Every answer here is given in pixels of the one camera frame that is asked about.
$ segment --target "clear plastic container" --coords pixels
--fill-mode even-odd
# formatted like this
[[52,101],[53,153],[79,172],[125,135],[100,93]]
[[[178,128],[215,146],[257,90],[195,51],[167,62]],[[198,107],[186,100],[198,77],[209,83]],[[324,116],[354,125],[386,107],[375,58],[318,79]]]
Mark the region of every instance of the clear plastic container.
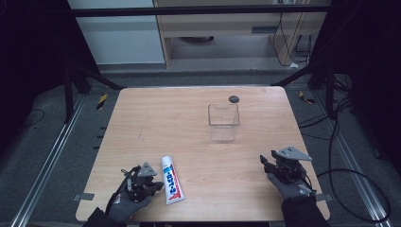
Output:
[[210,104],[209,126],[212,140],[235,140],[239,126],[239,112],[236,104]]

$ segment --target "white cabinet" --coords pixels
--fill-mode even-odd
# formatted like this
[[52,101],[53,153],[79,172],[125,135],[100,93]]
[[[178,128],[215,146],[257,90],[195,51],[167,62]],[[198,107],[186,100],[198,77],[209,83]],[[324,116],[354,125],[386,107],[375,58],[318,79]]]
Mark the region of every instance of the white cabinet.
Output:
[[[68,0],[71,9],[151,8],[151,0]],[[77,18],[98,65],[165,63],[155,16]]]

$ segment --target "tube cap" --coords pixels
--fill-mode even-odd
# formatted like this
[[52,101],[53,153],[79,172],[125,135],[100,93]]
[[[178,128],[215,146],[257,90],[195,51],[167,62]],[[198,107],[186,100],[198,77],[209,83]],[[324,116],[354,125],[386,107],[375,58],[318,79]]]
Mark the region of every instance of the tube cap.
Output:
[[172,163],[173,161],[171,160],[170,156],[165,156],[162,158],[162,164],[167,164],[167,163]]

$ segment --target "white tube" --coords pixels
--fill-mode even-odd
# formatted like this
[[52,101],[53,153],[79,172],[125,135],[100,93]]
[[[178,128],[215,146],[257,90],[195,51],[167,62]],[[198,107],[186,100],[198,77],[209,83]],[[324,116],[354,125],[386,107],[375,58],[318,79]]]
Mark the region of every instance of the white tube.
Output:
[[165,180],[166,205],[185,200],[178,181],[177,172],[170,156],[162,158],[163,178]]

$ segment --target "table surface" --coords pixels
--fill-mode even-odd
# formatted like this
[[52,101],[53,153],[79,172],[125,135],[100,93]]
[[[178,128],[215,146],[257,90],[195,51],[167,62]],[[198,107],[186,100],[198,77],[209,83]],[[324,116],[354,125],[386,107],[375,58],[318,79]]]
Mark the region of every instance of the table surface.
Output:
[[[238,96],[235,141],[210,138],[208,105]],[[162,157],[171,156],[185,200],[166,205],[165,191],[134,216],[137,221],[282,220],[282,199],[266,178],[259,155],[274,163],[272,149],[294,146],[307,153],[286,91],[281,87],[128,88],[121,91],[80,201],[77,219],[106,204],[124,179],[121,169],[148,162],[163,181]],[[310,162],[302,162],[321,192]],[[329,218],[325,201],[318,206]]]

